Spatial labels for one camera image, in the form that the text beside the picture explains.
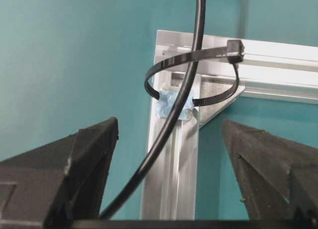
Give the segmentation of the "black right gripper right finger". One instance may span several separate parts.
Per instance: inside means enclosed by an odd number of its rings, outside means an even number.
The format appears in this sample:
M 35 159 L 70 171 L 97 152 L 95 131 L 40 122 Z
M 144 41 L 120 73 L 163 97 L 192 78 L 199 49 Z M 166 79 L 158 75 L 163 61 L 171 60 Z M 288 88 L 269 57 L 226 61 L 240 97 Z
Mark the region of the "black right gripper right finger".
M 318 217 L 318 150 L 231 120 L 223 141 L 251 220 Z

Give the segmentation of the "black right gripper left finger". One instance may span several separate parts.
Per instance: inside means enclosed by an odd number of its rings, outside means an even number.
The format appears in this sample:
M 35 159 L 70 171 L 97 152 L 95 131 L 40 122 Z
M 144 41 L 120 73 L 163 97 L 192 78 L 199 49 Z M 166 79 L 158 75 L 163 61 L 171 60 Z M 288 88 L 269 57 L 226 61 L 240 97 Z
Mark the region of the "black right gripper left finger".
M 118 135 L 112 117 L 1 161 L 1 228 L 50 229 L 97 219 Z

